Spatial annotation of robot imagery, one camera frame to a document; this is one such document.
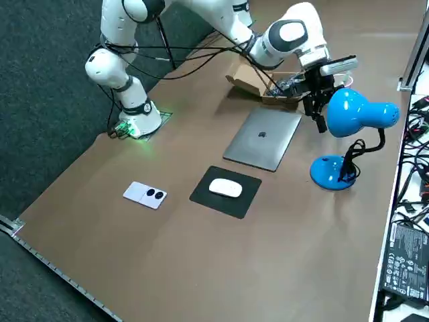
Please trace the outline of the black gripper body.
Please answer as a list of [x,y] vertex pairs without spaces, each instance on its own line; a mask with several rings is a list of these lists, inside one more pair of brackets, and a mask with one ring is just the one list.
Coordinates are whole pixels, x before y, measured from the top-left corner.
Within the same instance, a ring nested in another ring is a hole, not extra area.
[[330,99],[335,92],[334,76],[321,75],[319,68],[311,68],[304,72],[304,97],[325,97]]

